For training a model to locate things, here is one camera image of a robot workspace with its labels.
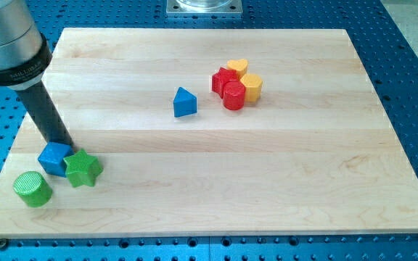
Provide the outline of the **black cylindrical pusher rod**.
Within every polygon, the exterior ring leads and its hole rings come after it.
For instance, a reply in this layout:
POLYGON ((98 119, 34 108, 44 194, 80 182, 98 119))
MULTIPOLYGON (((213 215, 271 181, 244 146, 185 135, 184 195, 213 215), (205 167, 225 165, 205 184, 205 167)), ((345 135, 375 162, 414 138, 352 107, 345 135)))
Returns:
POLYGON ((73 145, 73 140, 41 81, 25 90, 16 91, 16 94, 46 142, 73 145))

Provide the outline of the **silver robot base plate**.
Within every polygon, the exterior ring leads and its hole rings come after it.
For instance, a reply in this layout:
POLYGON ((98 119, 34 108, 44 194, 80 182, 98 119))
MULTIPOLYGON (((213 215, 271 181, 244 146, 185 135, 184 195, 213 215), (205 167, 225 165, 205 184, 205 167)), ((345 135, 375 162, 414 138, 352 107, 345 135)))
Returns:
POLYGON ((242 0, 167 0, 168 15, 240 15, 242 0))

